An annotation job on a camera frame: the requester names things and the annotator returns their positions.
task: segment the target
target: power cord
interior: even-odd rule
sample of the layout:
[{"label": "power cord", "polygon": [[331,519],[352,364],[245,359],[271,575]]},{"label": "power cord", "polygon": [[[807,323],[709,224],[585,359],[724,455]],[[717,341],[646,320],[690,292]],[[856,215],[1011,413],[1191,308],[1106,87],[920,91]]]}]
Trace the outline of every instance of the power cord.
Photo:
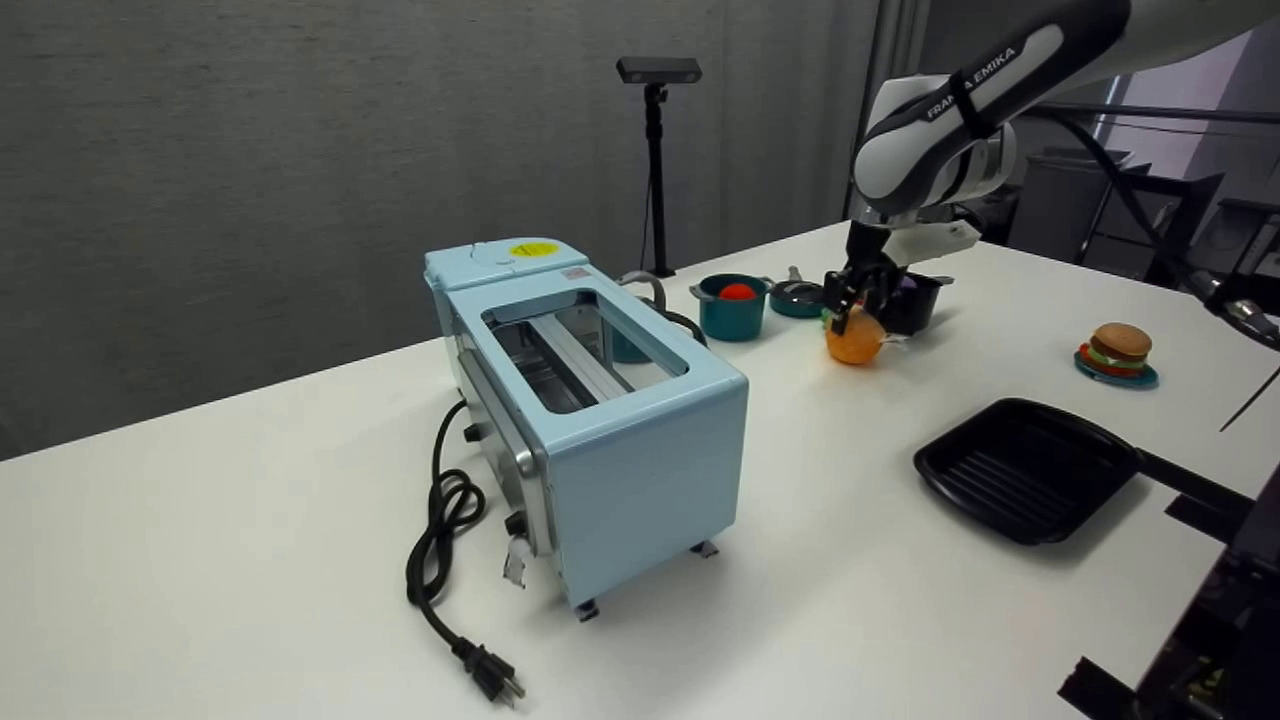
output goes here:
[{"label": "power cord", "polygon": [[435,445],[432,445],[432,487],[428,487],[428,528],[424,537],[414,544],[409,565],[403,565],[403,592],[409,604],[424,610],[424,621],[432,625],[432,632],[452,646],[452,657],[466,664],[466,670],[473,674],[473,684],[489,694],[489,700],[516,700],[524,694],[516,669],[502,657],[492,657],[484,643],[473,643],[470,636],[458,636],[442,615],[435,615],[435,598],[448,582],[452,573],[452,544],[476,528],[484,519],[484,493],[482,483],[473,483],[470,473],[462,469],[444,469],[442,473],[442,449],[448,434],[448,423],[458,421],[458,413],[466,413],[470,405],[452,405],[435,428]]}]

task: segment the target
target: white table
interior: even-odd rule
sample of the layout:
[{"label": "white table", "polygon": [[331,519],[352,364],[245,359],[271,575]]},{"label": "white table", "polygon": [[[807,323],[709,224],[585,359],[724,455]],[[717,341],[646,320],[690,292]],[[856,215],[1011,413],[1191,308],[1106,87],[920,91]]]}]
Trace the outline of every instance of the white table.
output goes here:
[{"label": "white table", "polygon": [[[821,228],[717,267],[807,277]],[[769,314],[717,352],[753,374],[742,519],[722,558],[672,558],[580,625],[546,575],[502,578],[502,510],[466,537],[444,615],[506,653],[519,715],[1077,715],[1079,657],[1137,684],[1221,544],[1137,481],[1068,546],[1016,546],[943,510],[912,453],[997,394],[1101,421],[1245,495],[1272,476],[1277,357],[1187,295],[972,249],[936,326],[853,371],[821,326]],[[1077,374],[1101,320],[1156,336],[1156,393]],[[0,715],[492,715],[403,604],[428,439],[458,400],[444,342],[0,465]],[[470,445],[448,459],[492,476]]]}]

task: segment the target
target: cable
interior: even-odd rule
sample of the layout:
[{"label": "cable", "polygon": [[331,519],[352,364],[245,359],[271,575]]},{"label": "cable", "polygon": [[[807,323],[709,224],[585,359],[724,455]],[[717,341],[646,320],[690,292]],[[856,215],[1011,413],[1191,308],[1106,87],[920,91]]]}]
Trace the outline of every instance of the cable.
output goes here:
[{"label": "cable", "polygon": [[1156,261],[1186,282],[1186,281],[1191,277],[1191,267],[1187,267],[1186,261],[1172,261],[1172,255],[1164,250],[1164,238],[1160,238],[1148,207],[1132,196],[1132,186],[1123,184],[1123,171],[1119,171],[1119,162],[1107,154],[1107,149],[1106,149],[1098,134],[1089,134],[1077,120],[1068,120],[1068,117],[1060,117],[1060,110],[1034,110],[1034,117],[1060,124],[1066,131],[1072,131],[1072,134],[1084,143],[1084,151],[1106,169],[1107,184],[1117,186],[1117,196],[1119,196],[1119,204],[1130,207],[1130,215],[1137,218],[1137,228],[1153,238]]},{"label": "cable", "polygon": [[458,413],[466,413],[470,405],[452,405],[435,428],[435,445],[432,445],[432,487],[428,487],[428,528],[424,537],[414,544],[409,558],[403,558],[403,592],[409,604],[424,610],[424,621],[432,625],[432,632],[452,646],[452,657],[466,664],[466,670],[476,678],[476,687],[489,700],[516,700],[524,694],[516,669],[506,664],[502,657],[492,657],[484,643],[473,643],[470,636],[458,636],[442,615],[435,615],[435,598],[448,582],[452,573],[452,544],[476,528],[484,519],[484,493],[482,483],[473,483],[470,473],[462,469],[444,469],[442,473],[442,453],[444,453],[444,434],[448,423],[458,421]]},{"label": "cable", "polygon": [[1280,346],[1280,323],[1269,320],[1269,313],[1248,299],[1242,292],[1242,281],[1230,277],[1213,277],[1206,267],[1191,267],[1187,261],[1181,255],[1170,255],[1153,215],[1143,213],[1143,204],[1132,196],[1132,186],[1123,184],[1117,161],[1107,154],[1107,149],[1101,139],[1092,139],[1079,124],[1072,124],[1068,117],[1060,110],[1029,110],[1029,117],[1040,117],[1040,120],[1053,120],[1060,124],[1066,131],[1072,131],[1089,154],[1106,169],[1107,184],[1117,186],[1117,196],[1123,198],[1130,215],[1137,218],[1137,228],[1153,238],[1156,249],[1156,261],[1164,265],[1164,272],[1186,282],[1213,314],[1230,320],[1237,331],[1245,331],[1248,341],[1258,342],[1269,342],[1269,346]]}]

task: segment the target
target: orange fruit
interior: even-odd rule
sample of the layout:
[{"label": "orange fruit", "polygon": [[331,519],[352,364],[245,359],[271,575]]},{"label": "orange fruit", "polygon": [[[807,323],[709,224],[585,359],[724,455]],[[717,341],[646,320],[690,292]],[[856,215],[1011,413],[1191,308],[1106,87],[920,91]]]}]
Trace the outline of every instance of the orange fruit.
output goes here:
[{"label": "orange fruit", "polygon": [[884,346],[884,323],[867,313],[848,313],[845,336],[826,320],[828,331],[828,357],[848,366],[867,366],[875,364]]}]

